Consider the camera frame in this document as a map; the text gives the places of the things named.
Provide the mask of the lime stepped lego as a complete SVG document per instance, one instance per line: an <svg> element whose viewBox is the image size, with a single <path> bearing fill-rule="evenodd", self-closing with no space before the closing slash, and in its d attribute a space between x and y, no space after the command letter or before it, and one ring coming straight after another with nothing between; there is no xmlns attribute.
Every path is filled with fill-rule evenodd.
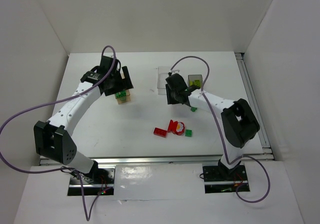
<svg viewBox="0 0 320 224"><path fill-rule="evenodd" d="M201 88L202 82L198 79L192 80L189 82L189 86L197 86L197 87Z"/></svg>

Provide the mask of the red flower lego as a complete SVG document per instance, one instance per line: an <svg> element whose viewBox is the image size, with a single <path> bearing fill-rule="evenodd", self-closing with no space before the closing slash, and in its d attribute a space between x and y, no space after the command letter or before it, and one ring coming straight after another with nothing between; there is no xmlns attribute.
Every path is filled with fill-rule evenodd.
<svg viewBox="0 0 320 224"><path fill-rule="evenodd" d="M170 120L167 132L181 136L185 132L186 126L181 121Z"/></svg>

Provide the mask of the red rectangular lego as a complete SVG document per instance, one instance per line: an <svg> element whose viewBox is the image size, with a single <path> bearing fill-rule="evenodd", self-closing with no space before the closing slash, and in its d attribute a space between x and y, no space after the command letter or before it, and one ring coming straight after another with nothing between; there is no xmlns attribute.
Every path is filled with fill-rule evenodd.
<svg viewBox="0 0 320 224"><path fill-rule="evenodd" d="M167 131L158 127L154 128L153 134L159 137L165 138L167 136Z"/></svg>

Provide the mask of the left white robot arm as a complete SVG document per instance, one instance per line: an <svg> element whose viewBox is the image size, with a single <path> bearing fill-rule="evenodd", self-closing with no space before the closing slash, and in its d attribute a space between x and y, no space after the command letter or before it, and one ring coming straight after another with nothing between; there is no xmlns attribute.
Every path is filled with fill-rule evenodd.
<svg viewBox="0 0 320 224"><path fill-rule="evenodd" d="M77 150L72 134L86 111L102 95L111 96L132 88L127 66L122 66L116 58L102 56L100 64L82 76L72 99L46 122L38 121L34 125L36 153L76 169L88 183L109 180L107 170Z"/></svg>

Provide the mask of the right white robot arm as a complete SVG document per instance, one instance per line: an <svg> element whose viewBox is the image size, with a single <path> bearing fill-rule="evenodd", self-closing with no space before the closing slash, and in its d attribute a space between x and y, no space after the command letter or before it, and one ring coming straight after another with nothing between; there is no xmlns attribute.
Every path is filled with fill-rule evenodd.
<svg viewBox="0 0 320 224"><path fill-rule="evenodd" d="M244 147L260 130L249 103L243 98L229 100L198 86L187 86L178 73L169 74L165 81L169 105L183 104L213 115L223 148L223 155L218 161L219 171L224 176L234 173L244 156Z"/></svg>

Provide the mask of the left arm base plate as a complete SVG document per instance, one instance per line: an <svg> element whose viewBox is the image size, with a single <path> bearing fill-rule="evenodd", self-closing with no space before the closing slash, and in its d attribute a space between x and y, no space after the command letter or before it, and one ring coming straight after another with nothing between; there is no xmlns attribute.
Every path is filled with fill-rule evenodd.
<svg viewBox="0 0 320 224"><path fill-rule="evenodd" d="M102 192L102 196L114 195L116 167L107 165L104 169L108 172L108 178L100 175L98 181L95 182L88 180L84 175L80 174L85 196L96 196L98 192ZM76 174L72 173L69 179L67 196L75 197L81 195L81 182Z"/></svg>

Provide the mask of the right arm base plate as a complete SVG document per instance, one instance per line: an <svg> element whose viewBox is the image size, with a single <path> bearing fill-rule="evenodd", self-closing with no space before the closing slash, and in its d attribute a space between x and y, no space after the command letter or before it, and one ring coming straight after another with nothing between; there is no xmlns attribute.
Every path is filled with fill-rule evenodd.
<svg viewBox="0 0 320 224"><path fill-rule="evenodd" d="M202 167L199 177L204 181L206 194L249 192L247 171L244 165L240 165L231 175L224 177L217 165Z"/></svg>

